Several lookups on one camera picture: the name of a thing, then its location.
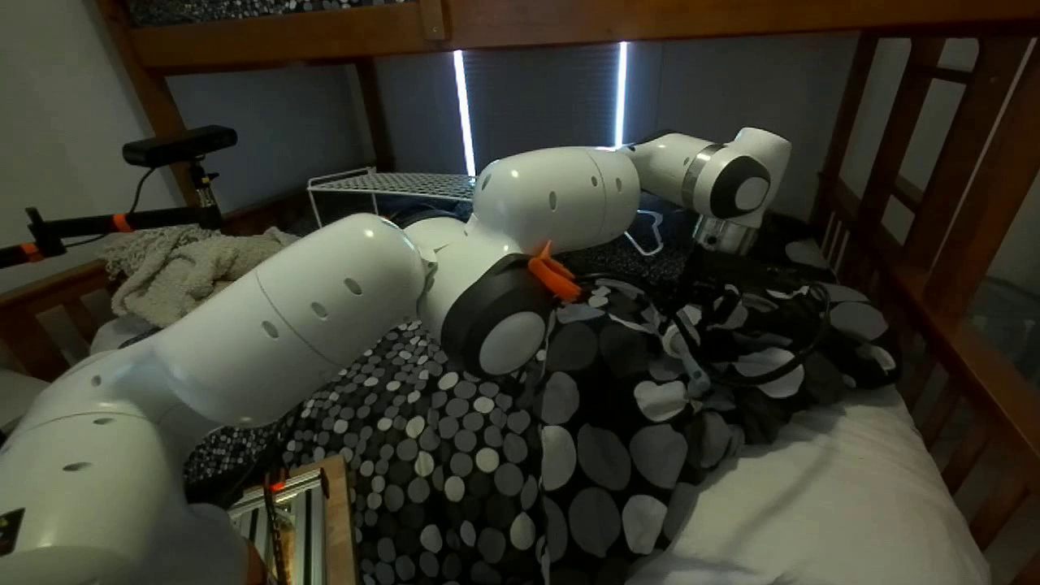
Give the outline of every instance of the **bunk bed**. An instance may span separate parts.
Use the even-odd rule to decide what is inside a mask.
[[[138,25],[117,0],[99,0],[99,5],[155,133],[181,129],[167,87],[167,73],[181,72],[358,63],[363,80],[370,58],[401,53],[861,29],[820,174],[812,227],[838,275],[872,292],[896,327],[908,347],[896,386],[920,440],[937,454],[947,486],[958,494],[985,475],[974,502],[966,510],[979,548],[996,548],[1002,532],[1030,519],[1040,494],[1040,399],[966,326],[966,312],[1040,169],[1040,150],[1033,146],[1040,133],[1040,56],[1030,53],[1030,31],[1040,21],[1038,3],[414,0],[177,25]],[[912,50],[872,178],[866,193],[855,193],[842,182],[842,161],[882,37],[909,37]],[[947,37],[979,37],[971,72],[939,66]],[[966,83],[966,97],[932,178],[909,185],[900,174],[900,160],[932,79]],[[363,97],[374,117],[374,142],[387,150],[374,83],[363,83]],[[887,227],[890,203],[909,209],[908,234]],[[68,366],[68,354],[59,352],[39,316],[62,307],[75,334],[90,338],[100,319],[81,300],[104,286],[100,267],[81,267],[0,300],[3,343],[24,370],[54,376]],[[1040,583],[1040,548],[1030,548],[1030,559],[1002,573],[1002,578]]]

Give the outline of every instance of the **orange part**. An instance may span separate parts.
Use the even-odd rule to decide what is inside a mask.
[[[582,300],[582,286],[575,282],[575,272],[549,253],[549,242],[531,253],[527,272],[533,272],[562,302]]]
[[[24,246],[26,260],[34,260],[34,263],[43,260],[43,250],[37,246],[37,239],[24,239],[21,246]]]
[[[132,230],[132,224],[131,224],[128,214],[112,214],[112,227],[117,227],[117,230]]]

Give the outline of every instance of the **light strip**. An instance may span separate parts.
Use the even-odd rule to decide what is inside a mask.
[[[628,43],[619,43],[619,79],[613,79],[613,146],[624,146],[624,107],[628,107]]]
[[[455,97],[457,97],[466,174],[479,174],[474,125],[471,125],[471,119],[468,119],[466,56],[461,56],[461,53],[451,53],[451,66],[455,66]]]

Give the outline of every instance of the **bed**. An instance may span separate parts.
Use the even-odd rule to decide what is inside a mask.
[[[762,0],[740,3],[740,14],[703,3],[703,19],[674,19],[674,3],[575,0],[531,8],[531,3],[514,0],[420,0],[376,8],[142,29],[131,25],[117,3],[104,0],[100,5],[160,133],[181,125],[162,80],[173,72],[342,63],[446,44],[494,50],[866,29],[812,224],[838,275],[872,292],[896,327],[908,347],[900,396],[877,392],[806,414],[788,425],[783,443],[768,454],[738,458],[704,481],[691,523],[699,531],[684,532],[665,555],[650,559],[633,578],[985,583],[985,552],[996,583],[1040,583],[1038,544],[1025,538],[1028,531],[1038,531],[1040,402],[1025,376],[961,319],[1040,161],[1030,146],[1040,129],[1033,112],[1033,105],[1040,105],[1040,58],[1030,56],[1028,37],[1013,37],[1040,19],[1033,3],[900,3],[885,8],[857,0],[834,8]],[[842,182],[842,161],[868,87],[877,31],[908,29],[932,37],[912,37],[912,69],[900,73],[872,178],[855,193]],[[985,31],[974,72],[939,69],[939,31]],[[955,79],[966,83],[966,97],[939,146],[929,185],[912,187],[900,182],[900,160],[932,79]],[[903,236],[885,222],[894,200],[912,214]],[[94,332],[99,319],[78,306],[89,289],[104,289],[99,267],[3,300],[3,342],[24,370],[54,376],[68,365],[48,342],[51,334],[37,326],[39,312],[66,306],[78,334],[89,338]]]

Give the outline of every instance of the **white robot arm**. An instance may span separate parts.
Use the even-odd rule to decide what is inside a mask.
[[[613,239],[646,187],[708,214],[703,242],[745,250],[788,154],[763,129],[724,146],[669,133],[537,150],[479,174],[466,224],[350,214],[293,242],[37,399],[0,451],[0,583],[240,583],[247,548],[229,515],[181,497],[181,458],[206,432],[279,419],[410,316],[468,370],[511,375],[556,302],[522,267],[540,242]]]

